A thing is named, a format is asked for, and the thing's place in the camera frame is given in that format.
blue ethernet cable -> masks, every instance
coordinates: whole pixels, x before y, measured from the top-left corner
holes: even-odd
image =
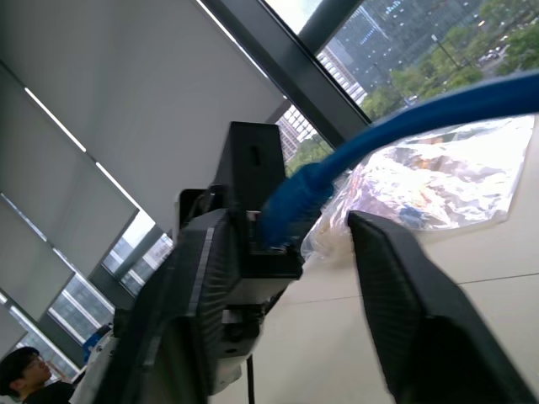
[[[483,82],[447,93],[376,123],[323,161],[307,164],[266,201],[259,230],[266,247],[280,247],[294,229],[320,215],[333,181],[348,167],[389,143],[450,125],[539,112],[539,71]]]

black hair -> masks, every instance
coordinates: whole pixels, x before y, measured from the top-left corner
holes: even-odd
[[[18,397],[17,391],[9,385],[23,377],[23,371],[30,364],[32,359],[40,352],[31,347],[24,347],[14,350],[6,355],[0,362],[0,396]]]

plastic bag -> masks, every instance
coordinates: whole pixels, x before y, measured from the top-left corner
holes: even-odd
[[[352,171],[302,244],[302,256],[350,258],[346,216],[362,210],[410,229],[507,219],[533,116],[444,128],[384,147]]]

man with glasses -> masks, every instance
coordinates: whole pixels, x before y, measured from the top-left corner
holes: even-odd
[[[62,381],[46,385],[50,378],[51,370],[37,349],[17,349],[0,362],[0,395],[24,404],[68,404],[74,386]]]

roller shade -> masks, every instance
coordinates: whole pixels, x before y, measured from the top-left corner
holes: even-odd
[[[276,87],[195,0],[3,2],[0,58],[165,231]]]
[[[0,191],[84,274],[137,211],[3,69]]]
[[[0,286],[39,320],[73,272],[0,198]]]
[[[17,345],[26,330],[9,314],[8,309],[0,306],[0,359],[8,354]]]

